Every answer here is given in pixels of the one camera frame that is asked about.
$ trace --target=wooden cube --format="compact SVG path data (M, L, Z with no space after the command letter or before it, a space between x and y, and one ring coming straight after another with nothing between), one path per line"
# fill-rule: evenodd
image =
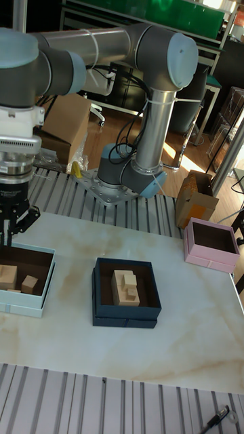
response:
M122 291L136 290L136 276L134 274L124 274L121 282Z
M21 292L20 290L7 290L7 291L11 291L11 292Z
M15 290L18 267L16 265L1 265L0 267L0 290Z
M25 294L32 294L34 287L36 286L38 279L33 276L26 276L25 280L21 285L21 291Z
M113 277L111 281L112 291L113 291L113 302L115 305L119 305L119 306L139 306L140 299L136 288L129 288L129 294L128 294L128 290L126 291L122 290L122 282L124 280L125 275L134 276L133 271L131 270L115 270L113 273Z
M136 299L137 290L127 290L127 299L134 301Z

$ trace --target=open box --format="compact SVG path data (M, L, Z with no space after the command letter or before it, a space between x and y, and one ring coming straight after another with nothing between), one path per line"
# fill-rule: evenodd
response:
M231 226L191 218L184 230L185 261L232 273L240 257Z
M13 243L0 250L0 264L17 265L16 289L27 275L38 279L33 294L0 290L0 311L40 317L54 272L55 250Z
M138 307L113 304L114 270L132 270L137 279ZM153 328L161 303L150 262L98 258L93 274L94 325Z

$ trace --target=gray robot arm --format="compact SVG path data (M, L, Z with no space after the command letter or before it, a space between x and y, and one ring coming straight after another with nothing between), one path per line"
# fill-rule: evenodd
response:
M44 120L35 96L78 92L88 65L123 61L144 73L149 112L137 153L113 165L105 149L98 175L107 184L124 184L145 197L155 194L154 177L163 182L161 153L174 98L197 67L192 39L146 24L38 35L0 29L0 52L0 247L4 220L9 220L11 245L12 235L24 232L39 216L33 209L21 220L29 209L28 181L41 146L33 127Z

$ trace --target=wooden floor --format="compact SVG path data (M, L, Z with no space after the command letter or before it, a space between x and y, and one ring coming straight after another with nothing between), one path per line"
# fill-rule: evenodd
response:
M84 154L88 156L89 169L93 169L99 166L100 156L103 147L108 143L114 143L120 129L130 119L130 115L120 113L114 110L105 108L103 114L106 118L105 126L101 128L98 125L98 118L95 115L90 115L90 122L88 127L88 137L85 144ZM135 128L131 137L136 136L140 128L140 120L135 124ZM205 172L209 165L209 157L207 156L207 150L210 145L209 138L206 134L203 135L204 143L200 146L194 146L189 143L185 155L182 160L182 165L177 172L171 169L165 168L168 173L167 180L163 185L165 194L172 197L177 197L178 191L182 184L183 179L187 176L189 170L199 170ZM179 134L167 135L166 143L163 149L162 161L163 163L172 164L176 151L179 151L182 147L183 137ZM218 222L224 217L239 210L244 200L244 195L235 193L230 188L235 183L234 178L227 178L223 184L219 194L219 202L211 220ZM223 224L231 225L235 217L225 220ZM235 282L237 282L244 273L244 246L240 248L241 257L237 263L235 271Z

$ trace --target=white marble table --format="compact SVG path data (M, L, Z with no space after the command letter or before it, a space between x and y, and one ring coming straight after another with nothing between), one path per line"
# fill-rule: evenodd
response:
M244 393L244 316L230 275L184 262L179 239L53 214L17 241L56 249L42 319L0 314L0 362ZM149 260L153 330L92 326L96 258Z

